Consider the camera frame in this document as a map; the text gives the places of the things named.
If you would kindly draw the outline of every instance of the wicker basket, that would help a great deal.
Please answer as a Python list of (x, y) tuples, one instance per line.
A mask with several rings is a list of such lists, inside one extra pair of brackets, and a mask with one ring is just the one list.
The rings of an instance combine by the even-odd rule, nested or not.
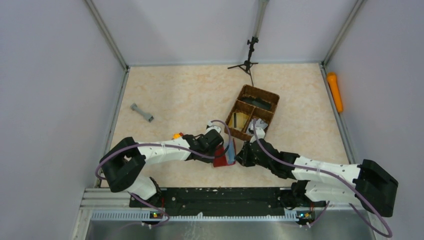
[[(242, 98), (245, 98), (245, 97), (261, 98), (263, 101), (271, 105), (270, 110), (265, 110), (242, 101)], [(233, 113), (237, 113), (237, 112), (244, 113), (246, 115), (249, 115), (250, 117), (249, 117), (249, 120), (244, 125), (243, 130), (239, 131), (237, 129), (230, 127), (229, 131), (231, 132), (231, 136), (243, 141), (249, 141), (252, 138), (252, 136), (247, 134), (246, 130), (249, 127), (249, 123), (252, 121), (252, 119), (255, 119), (255, 118), (262, 119), (268, 124), (268, 127), (265, 128), (264, 130), (265, 132), (267, 132), (267, 130), (270, 128), (271, 121), (273, 120), (274, 113), (276, 112), (279, 100), (280, 100), (280, 96), (278, 96), (275, 93), (265, 91), (250, 85), (244, 85), (240, 93), (238, 94), (238, 97), (235, 100), (234, 106), (232, 107), (231, 112), (228, 114), (228, 117), (226, 118), (225, 123), (228, 125), (230, 123), (230, 119)]]

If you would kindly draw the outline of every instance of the small orange object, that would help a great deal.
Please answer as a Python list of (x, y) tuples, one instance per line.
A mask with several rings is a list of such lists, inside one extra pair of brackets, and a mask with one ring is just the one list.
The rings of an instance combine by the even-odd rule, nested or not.
[(338, 113), (343, 112), (342, 98), (340, 97), (339, 87), (337, 86), (337, 76), (334, 72), (327, 74), (327, 82), (330, 86), (332, 99), (334, 100), (335, 109)]
[(180, 133), (175, 133), (175, 134), (173, 135), (172, 139), (177, 139), (177, 138), (180, 138), (180, 137), (182, 137), (182, 136), (184, 136), (184, 134), (183, 134), (182, 132), (180, 132)]

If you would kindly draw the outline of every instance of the tripod stand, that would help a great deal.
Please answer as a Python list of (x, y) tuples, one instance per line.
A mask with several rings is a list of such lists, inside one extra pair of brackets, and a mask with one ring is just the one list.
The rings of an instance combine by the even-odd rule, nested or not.
[(235, 66), (230, 66), (228, 67), (228, 69), (233, 69), (233, 68), (240, 68), (241, 70), (243, 70), (245, 73), (247, 73), (247, 75), (250, 76), (250, 81), (252, 82), (252, 86), (253, 86), (253, 78), (252, 78), (252, 72), (251, 72), (251, 67), (253, 67), (253, 65), (258, 64), (258, 62), (251, 62), (251, 57), (252, 57), (252, 53), (255, 51), (254, 49), (254, 45), (255, 43), (258, 42), (258, 38), (257, 37), (252, 37), (252, 40), (249, 41), (247, 40), (247, 45), (250, 45), (249, 47), (249, 55), (247, 57), (247, 60), (244, 61), (243, 64), (239, 64), (239, 65), (235, 65)]
[(250, 81), (252, 83), (252, 86), (254, 84), (253, 84), (251, 68), (253, 67), (253, 65), (258, 64), (258, 62), (251, 62), (251, 58), (252, 58), (252, 53), (255, 51), (254, 45), (255, 43), (259, 42), (259, 38), (258, 38), (259, 32), (261, 31), (262, 20), (264, 19), (265, 8), (267, 7), (267, 4), (269, 1), (270, 0), (259, 0), (259, 9), (257, 10), (257, 17), (256, 17), (256, 23), (254, 26), (253, 36), (251, 40), (247, 40), (247, 45), (249, 45), (249, 54), (248, 54), (247, 60), (244, 61), (243, 64), (228, 67), (228, 69), (240, 68), (241, 70), (243, 70), (247, 75), (250, 76)]

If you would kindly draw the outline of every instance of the gray dumbbell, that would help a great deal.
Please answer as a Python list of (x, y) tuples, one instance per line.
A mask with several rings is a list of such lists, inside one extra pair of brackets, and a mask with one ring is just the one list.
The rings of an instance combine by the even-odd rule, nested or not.
[(144, 117), (144, 119), (146, 119), (149, 123), (151, 121), (153, 121), (153, 119), (155, 119), (150, 113), (144, 112), (143, 110), (141, 110), (137, 104), (133, 103), (130, 107), (133, 111), (136, 111), (137, 113), (139, 113), (141, 116)]

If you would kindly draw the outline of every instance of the orange cylinder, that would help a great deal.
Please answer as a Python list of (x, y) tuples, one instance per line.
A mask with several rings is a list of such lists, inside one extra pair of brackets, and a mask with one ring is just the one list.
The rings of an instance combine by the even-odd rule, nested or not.
[(339, 87), (337, 86), (337, 76), (334, 72), (327, 74), (327, 82), (330, 86), (332, 99), (334, 100), (335, 109), (338, 113), (343, 112), (342, 98), (340, 97)]

